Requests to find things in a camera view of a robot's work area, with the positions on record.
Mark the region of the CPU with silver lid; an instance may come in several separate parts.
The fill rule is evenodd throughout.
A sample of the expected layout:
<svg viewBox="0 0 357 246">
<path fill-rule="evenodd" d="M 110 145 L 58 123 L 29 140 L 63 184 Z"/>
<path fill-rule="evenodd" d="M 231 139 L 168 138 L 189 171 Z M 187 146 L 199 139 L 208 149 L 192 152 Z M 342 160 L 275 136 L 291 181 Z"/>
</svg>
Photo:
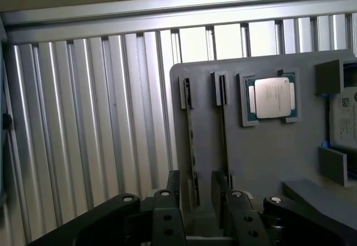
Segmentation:
<svg viewBox="0 0 357 246">
<path fill-rule="evenodd" d="M 296 96 L 296 76 L 294 73 L 278 72 L 271 78 L 256 78 L 254 75 L 243 79 L 247 120 L 296 118 L 298 116 Z"/>
</svg>

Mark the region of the grey parts rack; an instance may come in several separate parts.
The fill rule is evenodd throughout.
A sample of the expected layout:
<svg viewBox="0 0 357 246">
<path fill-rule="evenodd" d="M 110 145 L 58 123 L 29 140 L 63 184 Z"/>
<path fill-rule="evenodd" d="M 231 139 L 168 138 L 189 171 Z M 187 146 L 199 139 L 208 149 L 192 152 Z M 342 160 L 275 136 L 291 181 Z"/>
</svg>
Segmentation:
<svg viewBox="0 0 357 246">
<path fill-rule="evenodd" d="M 276 77 L 280 70 L 296 76 L 298 116 L 248 121 L 243 79 Z M 338 189 L 351 188 L 352 178 L 357 186 L 357 173 L 349 170 L 350 159 L 357 161 L 357 150 L 332 146 L 329 128 L 330 97 L 350 87 L 344 75 L 353 70 L 357 72 L 357 58 L 349 50 L 192 62 L 171 68 L 182 217 L 189 244 L 236 246 L 219 228 L 211 200 L 211 173 L 221 171 L 227 180 L 220 75 L 225 75 L 232 190 L 246 193 L 260 213 L 265 197 L 285 196 L 357 228 L 357 203 L 336 196 Z M 200 206 L 195 205 L 192 187 L 184 78 L 190 80 Z"/>
</svg>

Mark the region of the RAM stick with dark chips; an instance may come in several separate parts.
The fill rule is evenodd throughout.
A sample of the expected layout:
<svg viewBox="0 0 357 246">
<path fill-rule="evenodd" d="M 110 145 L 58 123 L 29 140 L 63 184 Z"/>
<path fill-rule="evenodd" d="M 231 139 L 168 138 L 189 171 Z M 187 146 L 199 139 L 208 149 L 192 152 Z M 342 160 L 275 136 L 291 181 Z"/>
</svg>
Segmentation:
<svg viewBox="0 0 357 246">
<path fill-rule="evenodd" d="M 194 192 L 195 205 L 200 206 L 199 184 L 198 184 L 198 178 L 196 173 L 194 132 L 192 127 L 192 117 L 191 117 L 191 110 L 193 106 L 192 106 L 189 78 L 184 78 L 184 98 L 185 98 L 185 109 L 186 109 L 187 125 L 188 125 L 188 132 L 189 132 L 189 151 L 190 151 L 190 160 L 191 160 L 192 187 Z"/>
<path fill-rule="evenodd" d="M 226 137 L 226 105 L 227 105 L 227 98 L 226 98 L 226 86 L 225 86 L 225 75 L 219 76 L 219 84 L 220 84 L 220 94 L 221 94 L 221 124 L 222 124 L 222 133 L 223 133 L 223 147 L 225 150 L 225 157 L 226 157 L 226 175 L 229 188 L 233 188 L 232 183 L 232 175 L 230 171 L 230 162 L 229 162 L 229 152 L 228 152 L 228 144 L 227 144 L 227 137 Z"/>
</svg>

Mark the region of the hard disk with white label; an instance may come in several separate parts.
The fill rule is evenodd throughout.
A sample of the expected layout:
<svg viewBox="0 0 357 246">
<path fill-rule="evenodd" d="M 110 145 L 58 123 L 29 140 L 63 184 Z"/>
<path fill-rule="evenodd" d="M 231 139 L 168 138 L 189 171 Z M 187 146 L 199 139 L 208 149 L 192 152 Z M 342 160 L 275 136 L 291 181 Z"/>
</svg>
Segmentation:
<svg viewBox="0 0 357 246">
<path fill-rule="evenodd" d="M 330 144 L 357 150 L 357 86 L 330 97 Z"/>
</svg>

